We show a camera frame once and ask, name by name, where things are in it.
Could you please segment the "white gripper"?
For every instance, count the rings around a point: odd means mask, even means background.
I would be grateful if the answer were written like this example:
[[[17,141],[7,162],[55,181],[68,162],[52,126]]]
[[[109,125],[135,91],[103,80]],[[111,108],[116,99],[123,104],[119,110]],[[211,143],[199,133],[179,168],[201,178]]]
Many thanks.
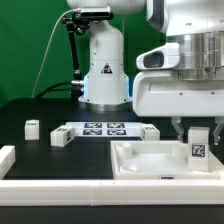
[[[137,57],[140,72],[133,82],[133,110],[139,117],[172,117],[180,141],[184,135],[180,117],[216,117],[217,145],[224,129],[224,80],[180,80],[174,70],[179,62],[178,43],[166,43]]]

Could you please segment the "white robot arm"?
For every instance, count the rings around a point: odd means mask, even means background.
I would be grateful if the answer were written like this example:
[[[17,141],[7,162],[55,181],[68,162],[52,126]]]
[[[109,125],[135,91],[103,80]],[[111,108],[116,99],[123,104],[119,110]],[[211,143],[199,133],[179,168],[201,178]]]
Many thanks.
[[[166,43],[136,59],[134,112],[170,117],[182,133],[183,117],[213,117],[213,135],[224,129],[224,0],[67,0],[79,34],[90,36],[90,70],[81,101],[102,109],[127,98],[123,36],[109,25],[113,15],[147,9],[147,22]]]

